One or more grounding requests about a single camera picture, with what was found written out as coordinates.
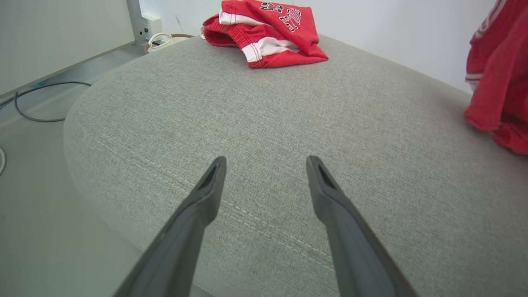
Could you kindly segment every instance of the gray cushion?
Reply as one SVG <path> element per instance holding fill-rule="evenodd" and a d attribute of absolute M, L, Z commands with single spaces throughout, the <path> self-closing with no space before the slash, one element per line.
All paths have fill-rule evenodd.
<path fill-rule="evenodd" d="M 192 38 L 121 67 L 68 114 L 77 187 L 145 249 L 224 155 L 194 282 L 214 295 L 336 295 L 313 154 L 419 294 L 527 294 L 527 159 L 464 121 L 469 94 L 324 36 L 320 47 L 329 61 L 250 69 L 239 49 Z"/>

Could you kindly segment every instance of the power outlet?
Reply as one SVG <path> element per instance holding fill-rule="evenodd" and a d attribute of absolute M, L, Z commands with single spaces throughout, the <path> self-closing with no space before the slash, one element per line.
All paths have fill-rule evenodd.
<path fill-rule="evenodd" d="M 145 38 L 149 40 L 152 36 L 157 33 L 162 33 L 162 19 L 159 17 L 153 17 L 149 14 L 141 14 L 143 19 L 143 32 L 145 32 Z"/>

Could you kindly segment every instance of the floor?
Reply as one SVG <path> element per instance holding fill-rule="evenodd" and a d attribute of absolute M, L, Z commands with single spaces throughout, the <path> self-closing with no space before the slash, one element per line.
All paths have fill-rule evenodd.
<path fill-rule="evenodd" d="M 142 55 L 126 48 L 50 81 L 95 82 Z M 63 117 L 86 86 L 58 86 L 20 99 L 33 117 Z M 110 296 L 141 256 L 85 204 L 68 174 L 62 125 L 0 110 L 0 296 Z M 210 296 L 194 287 L 191 296 Z"/>

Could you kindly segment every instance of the red clothing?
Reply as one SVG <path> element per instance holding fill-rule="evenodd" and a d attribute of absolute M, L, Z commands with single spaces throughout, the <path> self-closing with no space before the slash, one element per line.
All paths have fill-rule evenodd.
<path fill-rule="evenodd" d="M 328 60 L 310 7 L 222 1 L 222 9 L 203 23 L 202 37 L 219 47 L 239 47 L 251 68 L 284 67 Z"/>
<path fill-rule="evenodd" d="M 498 0 L 471 45 L 466 80 L 477 87 L 466 119 L 528 154 L 528 1 Z"/>

